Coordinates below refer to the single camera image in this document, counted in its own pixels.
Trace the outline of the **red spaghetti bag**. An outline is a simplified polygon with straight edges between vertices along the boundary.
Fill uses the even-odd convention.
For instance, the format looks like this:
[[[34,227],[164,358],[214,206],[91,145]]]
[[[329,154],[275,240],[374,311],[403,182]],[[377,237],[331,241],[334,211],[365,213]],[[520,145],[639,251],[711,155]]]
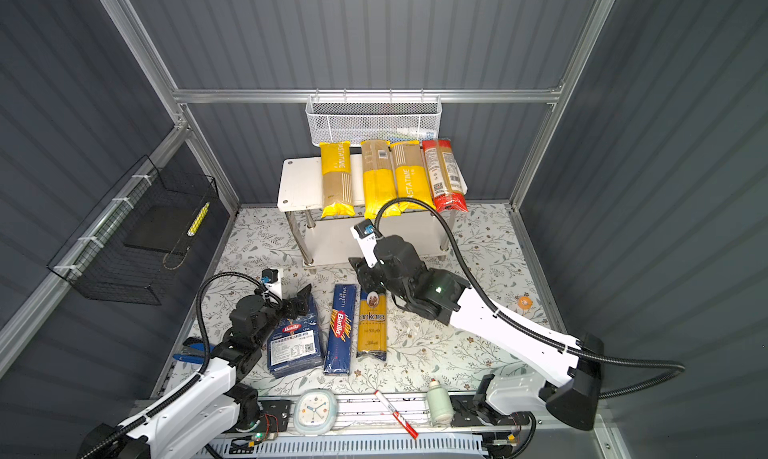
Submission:
[[[422,150],[436,210],[467,212],[464,196],[466,187],[451,141],[425,140],[422,142]]]

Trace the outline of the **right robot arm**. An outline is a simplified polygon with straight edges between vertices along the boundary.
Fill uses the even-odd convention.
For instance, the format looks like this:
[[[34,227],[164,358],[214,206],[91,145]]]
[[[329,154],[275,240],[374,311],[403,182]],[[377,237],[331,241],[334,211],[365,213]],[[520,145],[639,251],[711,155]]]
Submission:
[[[380,232],[379,217],[351,227],[362,254],[349,262],[366,291],[389,292],[400,309],[478,336],[532,368],[518,379],[494,374],[483,378],[474,397],[482,421],[545,410],[571,428],[590,431],[600,401],[638,393],[684,373],[677,361],[607,356],[603,342],[593,335],[578,339],[548,329],[493,301],[466,264],[447,221],[434,208],[426,210],[444,230],[460,274],[428,267],[411,243]]]

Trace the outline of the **yellow Pastatime bag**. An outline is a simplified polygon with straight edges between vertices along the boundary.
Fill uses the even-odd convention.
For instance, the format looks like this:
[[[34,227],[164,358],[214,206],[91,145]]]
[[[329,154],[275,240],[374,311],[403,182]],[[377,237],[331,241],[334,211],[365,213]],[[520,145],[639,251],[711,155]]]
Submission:
[[[392,161],[399,198],[410,198],[434,206],[429,179],[418,142],[392,143]]]
[[[397,197],[389,144],[368,140],[361,144],[363,164],[364,217],[374,221],[382,207]]]
[[[322,218],[354,216],[350,143],[322,143]]]

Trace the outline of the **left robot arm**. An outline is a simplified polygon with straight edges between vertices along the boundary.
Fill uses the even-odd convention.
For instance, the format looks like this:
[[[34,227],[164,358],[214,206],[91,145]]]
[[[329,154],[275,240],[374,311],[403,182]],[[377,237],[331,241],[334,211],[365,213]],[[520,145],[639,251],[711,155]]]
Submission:
[[[244,379],[261,360],[269,337],[284,319],[309,311],[311,286],[287,299],[274,291],[266,269],[249,277],[255,291],[239,300],[231,326],[217,345],[200,331],[202,363],[184,383],[117,426],[101,424],[83,439],[80,458],[190,458],[212,448],[217,436],[273,428],[259,393]]]

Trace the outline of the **blue yellow spaghetti bag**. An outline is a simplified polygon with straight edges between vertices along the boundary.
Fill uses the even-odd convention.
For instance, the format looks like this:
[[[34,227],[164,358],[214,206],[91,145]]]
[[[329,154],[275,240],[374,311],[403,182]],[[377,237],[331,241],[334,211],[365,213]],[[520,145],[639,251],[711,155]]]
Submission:
[[[360,291],[357,357],[387,360],[387,295]]]

